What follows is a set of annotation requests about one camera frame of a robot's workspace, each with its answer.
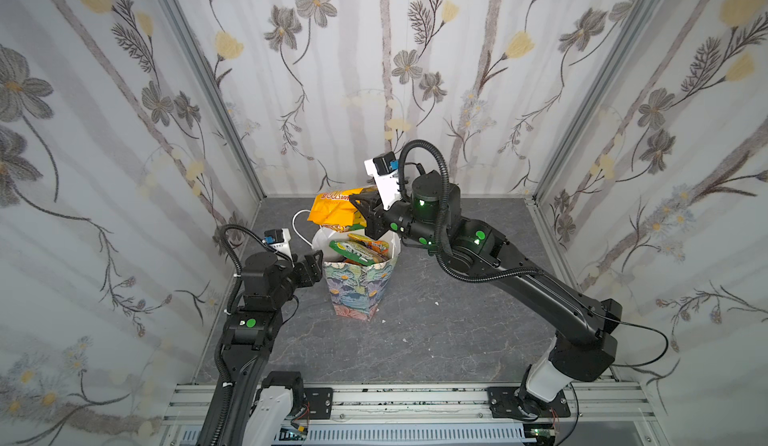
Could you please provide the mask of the floral white paper bag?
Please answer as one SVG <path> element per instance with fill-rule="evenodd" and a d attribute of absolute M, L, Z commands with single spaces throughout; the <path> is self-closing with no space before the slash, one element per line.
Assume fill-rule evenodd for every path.
<path fill-rule="evenodd" d="M 402 250 L 401 239 L 393 232 L 385 233 L 378 239 L 387 248 L 379 253 L 384 261 L 363 265 L 350 254 L 341 252 L 342 245 L 353 245 L 366 249 L 366 254 L 372 256 L 376 251 L 369 244 L 373 239 L 366 236 L 363 230 L 338 232 L 333 229 L 319 227 L 312 240 L 303 236 L 296 227 L 298 219 L 307 219 L 309 210 L 299 210 L 294 214 L 291 226 L 293 233 L 313 250 L 323 253 L 323 274 L 335 314 L 337 316 L 370 321 L 379 308 L 387 286 L 393 277 L 398 256 Z"/>

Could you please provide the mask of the green snack packet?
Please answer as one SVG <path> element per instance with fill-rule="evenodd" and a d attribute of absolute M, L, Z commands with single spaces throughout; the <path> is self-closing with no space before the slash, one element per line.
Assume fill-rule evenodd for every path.
<path fill-rule="evenodd" d="M 364 267 L 382 264 L 387 261 L 385 256 L 353 241 L 331 241 L 329 247 L 345 260 Z"/>

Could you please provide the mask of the yellow candy bag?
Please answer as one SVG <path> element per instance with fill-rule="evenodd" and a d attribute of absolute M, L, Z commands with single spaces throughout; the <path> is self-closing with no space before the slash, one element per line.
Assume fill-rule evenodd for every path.
<path fill-rule="evenodd" d="M 336 232 L 348 232 L 364 229 L 366 220 L 350 202 L 354 194 L 376 192 L 375 186 L 346 191 L 321 193 L 315 197 L 308 220 L 321 228 Z"/>

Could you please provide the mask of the orange fruit snack packet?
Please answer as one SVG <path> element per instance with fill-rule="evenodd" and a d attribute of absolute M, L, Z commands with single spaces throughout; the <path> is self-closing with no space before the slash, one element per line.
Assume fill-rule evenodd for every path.
<path fill-rule="evenodd" d="M 349 233 L 347 238 L 356 244 L 366 247 L 381 257 L 390 257 L 390 245 L 386 241 L 374 240 L 365 235 L 355 233 Z"/>

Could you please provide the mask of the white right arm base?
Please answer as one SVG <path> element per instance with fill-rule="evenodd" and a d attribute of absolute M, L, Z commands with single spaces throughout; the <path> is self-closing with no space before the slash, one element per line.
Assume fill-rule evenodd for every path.
<path fill-rule="evenodd" d="M 551 341 L 539 360 L 526 370 L 524 379 L 517 388 L 517 409 L 524 421 L 537 419 L 543 410 L 549 408 L 558 393 L 571 382 L 571 378 L 559 371 L 550 359 L 556 343 L 555 339 Z"/>

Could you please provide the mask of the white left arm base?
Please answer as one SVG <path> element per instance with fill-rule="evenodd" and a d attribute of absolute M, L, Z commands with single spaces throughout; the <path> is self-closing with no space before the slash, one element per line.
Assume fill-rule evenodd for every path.
<path fill-rule="evenodd" d="M 243 445 L 271 445 L 286 419 L 307 410 L 303 377 L 298 371 L 272 371 L 261 382 L 255 410 L 244 433 Z"/>

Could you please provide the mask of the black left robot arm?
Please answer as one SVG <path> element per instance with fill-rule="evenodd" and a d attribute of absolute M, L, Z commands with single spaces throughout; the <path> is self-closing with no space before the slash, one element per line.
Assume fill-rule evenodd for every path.
<path fill-rule="evenodd" d="M 271 445 L 285 423 L 304 439 L 310 400 L 301 374 L 264 370 L 287 323 L 283 306 L 322 279 L 323 253 L 300 258 L 234 223 L 218 236 L 235 266 L 234 285 L 214 353 L 218 380 L 196 443 Z"/>

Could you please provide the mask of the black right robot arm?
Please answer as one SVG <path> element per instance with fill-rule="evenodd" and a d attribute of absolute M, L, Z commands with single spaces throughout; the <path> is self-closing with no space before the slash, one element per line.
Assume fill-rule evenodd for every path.
<path fill-rule="evenodd" d="M 364 163 L 375 192 L 350 201 L 366 221 L 366 234 L 395 233 L 407 247 L 426 251 L 455 280 L 490 283 L 548 322 L 556 331 L 544 365 L 566 381 L 598 379 L 616 357 L 612 333 L 621 308 L 567 286 L 528 259 L 504 234 L 461 212 L 461 192 L 433 144 L 408 142 Z"/>

